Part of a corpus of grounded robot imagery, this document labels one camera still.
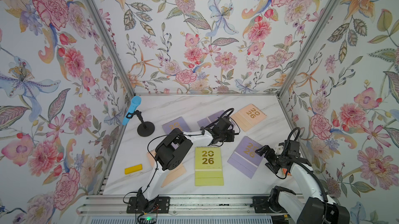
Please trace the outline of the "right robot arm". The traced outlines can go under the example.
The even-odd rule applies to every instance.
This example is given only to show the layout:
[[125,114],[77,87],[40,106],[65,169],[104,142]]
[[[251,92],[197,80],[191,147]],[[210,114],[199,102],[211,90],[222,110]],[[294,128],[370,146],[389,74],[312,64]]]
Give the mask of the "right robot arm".
[[293,190],[275,186],[267,198],[252,198],[255,212],[287,213],[296,224],[348,224],[349,211],[328,195],[309,161],[301,157],[300,143],[286,140],[280,145],[280,154],[267,145],[255,153],[267,160],[266,167],[275,175],[286,169],[297,182],[303,200]]

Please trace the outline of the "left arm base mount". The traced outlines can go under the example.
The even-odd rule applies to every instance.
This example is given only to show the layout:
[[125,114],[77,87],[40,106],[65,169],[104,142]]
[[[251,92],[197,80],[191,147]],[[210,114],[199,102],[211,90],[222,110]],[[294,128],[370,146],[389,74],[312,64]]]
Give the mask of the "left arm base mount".
[[130,197],[126,212],[128,214],[168,214],[170,208],[170,197],[156,197],[147,200],[144,197]]

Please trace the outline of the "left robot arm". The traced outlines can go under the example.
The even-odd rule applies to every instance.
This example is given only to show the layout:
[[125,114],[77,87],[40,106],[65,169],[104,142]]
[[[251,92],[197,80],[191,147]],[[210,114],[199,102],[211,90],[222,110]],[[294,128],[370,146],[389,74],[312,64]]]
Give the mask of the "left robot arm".
[[174,128],[155,148],[152,176],[146,186],[141,187],[136,198],[140,204],[155,202],[161,194],[161,187],[167,177],[168,171],[176,169],[185,159],[187,154],[196,148],[211,151],[211,164],[215,164],[216,149],[227,142],[233,142],[236,133],[229,116],[220,116],[197,132],[184,132]]

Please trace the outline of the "purple calendar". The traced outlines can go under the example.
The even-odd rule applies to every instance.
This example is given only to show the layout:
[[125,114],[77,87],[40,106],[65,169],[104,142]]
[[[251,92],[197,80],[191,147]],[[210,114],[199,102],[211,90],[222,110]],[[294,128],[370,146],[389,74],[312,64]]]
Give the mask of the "purple calendar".
[[261,147],[258,142],[245,136],[228,159],[228,163],[252,179],[262,161],[262,157],[255,152]]
[[218,111],[218,112],[216,112],[216,113],[214,113],[214,114],[212,114],[212,115],[210,115],[210,116],[208,116],[206,118],[203,118],[203,119],[197,121],[197,124],[199,125],[199,127],[206,127],[209,124],[211,124],[212,122],[218,120],[219,117],[223,114],[223,112],[224,112],[223,110],[222,111]]
[[169,134],[174,129],[179,129],[182,132],[191,132],[191,128],[184,120],[183,117],[176,118],[162,125],[162,128],[166,134]]

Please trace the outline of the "yellow-green desk calendar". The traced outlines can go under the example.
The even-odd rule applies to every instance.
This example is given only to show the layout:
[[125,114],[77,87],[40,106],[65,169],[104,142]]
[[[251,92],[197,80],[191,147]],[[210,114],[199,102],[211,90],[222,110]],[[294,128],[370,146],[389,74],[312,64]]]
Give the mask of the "yellow-green desk calendar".
[[219,147],[195,148],[195,186],[223,186],[222,156]]

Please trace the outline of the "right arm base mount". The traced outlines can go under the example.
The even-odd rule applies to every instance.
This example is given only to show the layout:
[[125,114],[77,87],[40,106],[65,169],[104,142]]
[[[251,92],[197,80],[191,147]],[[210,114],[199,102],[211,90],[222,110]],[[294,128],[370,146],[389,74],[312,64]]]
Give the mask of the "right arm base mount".
[[288,214],[288,211],[282,207],[280,202],[288,199],[296,198],[297,195],[282,192],[278,196],[260,196],[252,197],[250,207],[255,210],[257,214]]

